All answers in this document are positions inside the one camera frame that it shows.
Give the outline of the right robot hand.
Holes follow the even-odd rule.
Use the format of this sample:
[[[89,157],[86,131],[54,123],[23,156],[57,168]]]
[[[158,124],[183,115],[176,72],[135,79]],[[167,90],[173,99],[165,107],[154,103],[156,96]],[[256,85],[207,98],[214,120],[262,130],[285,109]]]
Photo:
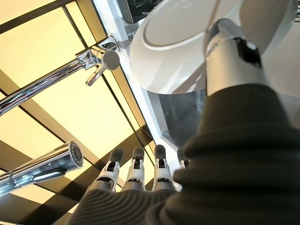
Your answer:
[[[95,181],[71,225],[297,225],[300,132],[267,82],[258,46],[229,19],[209,31],[207,97],[182,168],[152,192]]]

